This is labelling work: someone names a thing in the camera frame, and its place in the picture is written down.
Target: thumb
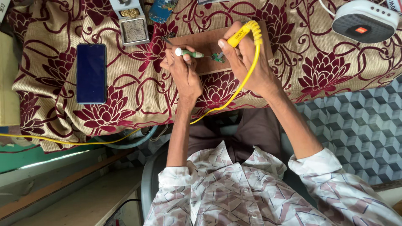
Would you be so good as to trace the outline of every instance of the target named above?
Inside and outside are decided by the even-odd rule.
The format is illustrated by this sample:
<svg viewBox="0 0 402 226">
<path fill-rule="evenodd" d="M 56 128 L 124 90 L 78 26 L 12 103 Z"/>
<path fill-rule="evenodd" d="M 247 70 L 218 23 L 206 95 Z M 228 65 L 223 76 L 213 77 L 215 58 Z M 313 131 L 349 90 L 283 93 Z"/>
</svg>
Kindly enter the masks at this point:
<svg viewBox="0 0 402 226">
<path fill-rule="evenodd" d="M 225 54 L 225 57 L 232 63 L 238 63 L 240 61 L 237 56 L 236 49 L 233 48 L 229 43 L 224 39 L 219 39 L 218 46 L 221 47 L 222 52 Z"/>
</svg>

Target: blue circuit board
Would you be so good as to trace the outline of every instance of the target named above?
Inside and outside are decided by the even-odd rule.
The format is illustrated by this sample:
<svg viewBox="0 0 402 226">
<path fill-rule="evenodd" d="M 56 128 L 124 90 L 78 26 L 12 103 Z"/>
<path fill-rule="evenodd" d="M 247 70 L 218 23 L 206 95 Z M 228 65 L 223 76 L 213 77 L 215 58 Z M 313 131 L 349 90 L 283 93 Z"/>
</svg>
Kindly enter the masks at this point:
<svg viewBox="0 0 402 226">
<path fill-rule="evenodd" d="M 155 0 L 148 13 L 149 19 L 165 23 L 176 6 L 178 0 Z"/>
</svg>

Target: blue phone screen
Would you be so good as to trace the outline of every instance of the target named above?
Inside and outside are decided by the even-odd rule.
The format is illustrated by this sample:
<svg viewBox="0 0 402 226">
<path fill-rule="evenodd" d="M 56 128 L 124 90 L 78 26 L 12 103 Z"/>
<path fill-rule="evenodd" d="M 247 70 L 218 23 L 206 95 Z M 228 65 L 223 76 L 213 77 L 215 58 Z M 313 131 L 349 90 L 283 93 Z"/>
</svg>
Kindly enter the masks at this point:
<svg viewBox="0 0 402 226">
<path fill-rule="evenodd" d="M 102 104 L 106 102 L 106 46 L 77 46 L 77 102 Z"/>
</svg>

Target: jbl speaker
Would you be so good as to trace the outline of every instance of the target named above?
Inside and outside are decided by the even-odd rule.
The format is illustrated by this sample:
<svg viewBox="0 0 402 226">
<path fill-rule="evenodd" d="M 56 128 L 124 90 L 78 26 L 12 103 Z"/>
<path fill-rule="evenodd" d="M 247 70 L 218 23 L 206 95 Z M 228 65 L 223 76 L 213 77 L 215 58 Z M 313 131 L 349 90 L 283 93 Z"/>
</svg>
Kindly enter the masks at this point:
<svg viewBox="0 0 402 226">
<path fill-rule="evenodd" d="M 332 29 L 361 43 L 377 43 L 395 34 L 399 14 L 367 0 L 348 2 L 336 11 Z"/>
</svg>

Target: red floral tablecloth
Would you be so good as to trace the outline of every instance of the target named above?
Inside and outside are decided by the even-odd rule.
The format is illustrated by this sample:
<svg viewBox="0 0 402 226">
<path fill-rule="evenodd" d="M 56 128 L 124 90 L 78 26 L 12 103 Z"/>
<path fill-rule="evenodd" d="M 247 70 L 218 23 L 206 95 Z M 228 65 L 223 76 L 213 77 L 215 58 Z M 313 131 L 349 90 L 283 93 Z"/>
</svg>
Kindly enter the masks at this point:
<svg viewBox="0 0 402 226">
<path fill-rule="evenodd" d="M 324 0 L 331 10 L 346 1 Z M 145 2 L 146 11 L 152 2 Z M 125 128 L 172 123 L 178 93 L 161 69 L 162 37 L 230 26 L 250 17 L 266 21 L 274 59 L 270 62 L 294 102 L 384 86 L 402 72 L 401 31 L 383 43 L 361 44 L 335 34 L 333 18 L 317 0 L 250 0 L 198 5 L 179 0 L 165 24 L 148 21 L 151 43 L 124 47 L 109 0 L 35 0 L 7 16 L 23 58 L 13 89 L 21 97 L 21 133 L 85 142 Z M 102 105 L 76 102 L 76 46 L 107 46 L 108 99 Z M 193 117 L 224 104 L 239 85 L 231 71 L 201 77 L 204 93 Z M 226 110 L 267 107 L 258 94 L 242 90 Z M 33 139 L 46 152 L 71 148 Z"/>
</svg>

